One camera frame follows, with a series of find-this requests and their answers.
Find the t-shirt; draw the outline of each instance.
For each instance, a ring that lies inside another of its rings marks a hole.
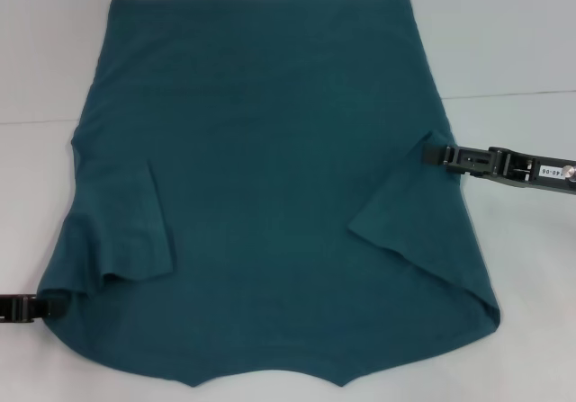
[[[410,0],[112,0],[40,283],[70,348],[340,386],[500,322]]]

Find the white table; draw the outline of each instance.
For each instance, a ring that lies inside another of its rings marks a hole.
[[[110,0],[0,0],[0,291],[35,291],[73,191],[68,142]],[[454,134],[576,158],[576,0],[412,0]],[[524,94],[490,96],[494,94]],[[292,372],[199,388],[90,362],[41,323],[0,326],[2,400],[576,400],[576,201],[464,178],[500,330],[460,350],[340,389]]]

